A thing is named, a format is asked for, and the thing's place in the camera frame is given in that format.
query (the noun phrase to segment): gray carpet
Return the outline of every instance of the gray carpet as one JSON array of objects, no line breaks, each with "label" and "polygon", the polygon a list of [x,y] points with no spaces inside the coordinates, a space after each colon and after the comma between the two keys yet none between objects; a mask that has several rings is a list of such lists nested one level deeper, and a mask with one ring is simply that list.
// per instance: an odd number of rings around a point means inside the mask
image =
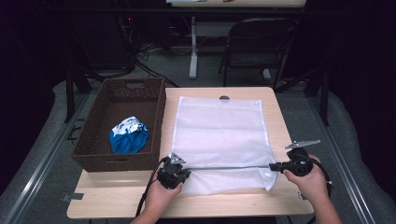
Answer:
[{"label": "gray carpet", "polygon": [[[176,54],[171,51],[154,50],[141,60],[154,71],[163,74],[180,87],[219,87],[222,85],[222,77],[218,74],[220,51],[200,48],[200,58],[198,66],[198,78],[189,79],[190,53]],[[230,85],[248,86],[254,81],[262,81],[259,71],[246,71],[251,75],[239,77],[238,73],[231,73]],[[148,74],[137,68],[129,75],[122,77],[147,77]],[[100,83],[91,80],[94,91],[89,96],[83,96],[76,91],[76,99],[80,99],[83,104],[81,111],[75,117],[73,124],[63,135],[59,143],[59,152],[55,155],[50,171],[45,174],[44,181],[38,186],[38,191],[33,193],[32,201],[24,206],[26,210],[19,215],[20,223],[87,223],[88,220],[69,219],[66,215],[68,203],[61,201],[65,193],[74,192],[78,182],[81,168],[71,159],[75,140],[79,135],[79,130],[68,136],[73,126],[80,127],[83,124],[91,104],[95,98],[96,91]],[[332,182],[332,201],[344,223],[392,223],[396,220],[396,206],[394,201],[374,182],[370,172],[361,162],[359,143],[357,142],[353,122],[350,120],[342,103],[331,94],[329,101],[329,128],[323,128],[318,119],[318,111],[315,108],[316,99],[305,98],[301,87],[291,91],[279,93],[276,98],[279,102],[283,117],[287,124],[292,140],[317,140],[320,144],[307,147],[309,153],[321,158],[321,161],[328,171]],[[22,168],[8,186],[5,193],[0,198],[0,223],[10,218],[9,214],[15,214],[12,208],[20,200],[20,195],[39,166],[41,159],[45,157],[49,150],[56,145],[57,137],[62,135],[64,129],[64,118],[66,112],[65,85],[61,83],[54,88],[56,102],[52,108],[48,122],[37,138],[35,145],[26,158]],[[348,165],[348,169],[353,174],[355,181],[361,190],[361,197],[367,203],[367,207],[373,219],[363,221],[359,209],[356,208],[351,199],[347,182],[340,175],[340,171],[335,164],[336,157],[332,152],[333,144],[325,131],[331,132],[336,145],[342,152]],[[292,223],[306,223],[312,216],[292,216]],[[286,217],[277,217],[277,223],[289,223]],[[129,223],[131,219],[110,219],[108,223]],[[94,220],[93,223],[106,223],[105,220]]]}]

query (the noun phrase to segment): table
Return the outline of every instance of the table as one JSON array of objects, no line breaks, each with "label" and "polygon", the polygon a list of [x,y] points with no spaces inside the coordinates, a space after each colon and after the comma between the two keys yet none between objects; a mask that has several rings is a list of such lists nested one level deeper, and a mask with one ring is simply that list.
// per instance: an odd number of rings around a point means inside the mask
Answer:
[{"label": "table", "polygon": [[[263,114],[270,145],[276,161],[288,161],[290,136],[275,94],[271,88],[167,88],[163,115],[160,158],[166,157],[172,145],[179,96],[262,100]],[[140,197],[151,171],[87,173],[82,171],[75,193],[82,200],[72,200],[67,215],[70,218],[134,217]],[[163,213],[163,217],[243,217],[312,214],[308,201],[298,196],[298,188],[284,175],[279,175],[270,191],[244,189],[233,192],[185,196],[178,195]]]},{"label": "table", "polygon": [[[172,3],[172,7],[287,7],[287,8],[303,8],[306,0],[233,0],[231,2],[223,2],[222,0],[206,0],[204,2],[190,2],[190,3]],[[196,48],[196,27],[198,26],[195,17],[191,17],[191,63],[190,63],[190,79],[197,78],[198,54]],[[227,36],[230,30],[230,24],[220,24],[219,27],[227,31],[226,34],[220,36]],[[217,33],[216,29],[211,29],[209,32]]]}]

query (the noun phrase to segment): brown wicker basket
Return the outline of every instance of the brown wicker basket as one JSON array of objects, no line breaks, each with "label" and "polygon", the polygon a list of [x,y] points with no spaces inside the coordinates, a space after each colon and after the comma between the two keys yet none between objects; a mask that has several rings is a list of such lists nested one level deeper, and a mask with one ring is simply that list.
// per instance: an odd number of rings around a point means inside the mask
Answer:
[{"label": "brown wicker basket", "polygon": [[[160,156],[165,101],[163,78],[105,80],[72,158],[87,172],[154,169]],[[138,153],[113,154],[108,135],[132,115],[148,126],[148,141]]]}]

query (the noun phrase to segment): white fabric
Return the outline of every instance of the white fabric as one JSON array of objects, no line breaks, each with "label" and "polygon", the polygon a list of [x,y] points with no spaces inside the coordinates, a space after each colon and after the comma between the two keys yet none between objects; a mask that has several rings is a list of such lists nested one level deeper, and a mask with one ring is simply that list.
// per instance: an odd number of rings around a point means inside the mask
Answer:
[{"label": "white fabric", "polygon": [[[263,166],[275,162],[261,100],[180,97],[171,152],[186,161],[184,168]],[[192,171],[182,193],[270,190],[276,175],[266,168]]]}]

